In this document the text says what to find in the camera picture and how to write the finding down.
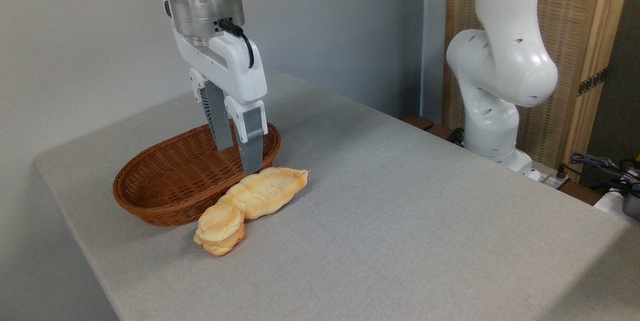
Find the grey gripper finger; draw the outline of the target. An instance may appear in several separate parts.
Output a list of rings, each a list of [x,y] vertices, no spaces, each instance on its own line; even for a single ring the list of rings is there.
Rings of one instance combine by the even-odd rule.
[[[189,77],[195,98],[202,106],[215,139],[217,150],[232,148],[233,135],[227,116],[224,92],[194,68],[190,69]]]
[[[263,136],[268,134],[265,103],[262,100],[240,104],[226,96],[224,104],[234,123],[238,152],[245,175],[252,175],[262,168]]]

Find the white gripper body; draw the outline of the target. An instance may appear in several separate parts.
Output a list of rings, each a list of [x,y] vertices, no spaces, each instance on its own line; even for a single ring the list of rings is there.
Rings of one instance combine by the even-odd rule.
[[[247,105],[267,94],[265,71],[253,41],[254,63],[249,68],[249,48],[230,32],[212,37],[208,46],[192,45],[177,30],[173,34],[183,59],[238,103]]]

